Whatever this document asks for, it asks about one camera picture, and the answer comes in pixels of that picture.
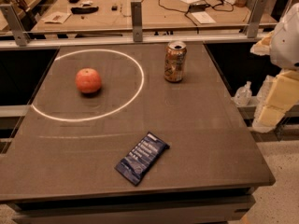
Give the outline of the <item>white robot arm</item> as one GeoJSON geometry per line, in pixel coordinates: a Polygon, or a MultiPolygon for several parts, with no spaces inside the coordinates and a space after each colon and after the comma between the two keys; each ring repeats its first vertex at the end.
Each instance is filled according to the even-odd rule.
{"type": "Polygon", "coordinates": [[[270,62],[281,69],[275,77],[266,77],[257,94],[252,127],[256,132],[268,133],[299,102],[299,4],[294,4],[250,52],[268,54],[270,62]]]}

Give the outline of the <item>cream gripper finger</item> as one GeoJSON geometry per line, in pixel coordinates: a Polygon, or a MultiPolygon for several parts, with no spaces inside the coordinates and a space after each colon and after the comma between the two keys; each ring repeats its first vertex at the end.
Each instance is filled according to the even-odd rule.
{"type": "Polygon", "coordinates": [[[254,44],[250,52],[258,56],[268,55],[270,53],[270,44],[273,36],[273,31],[267,34],[264,38],[254,44]]]}
{"type": "Polygon", "coordinates": [[[275,77],[268,76],[259,90],[252,128],[268,133],[299,102],[299,72],[282,69],[275,77]]]}

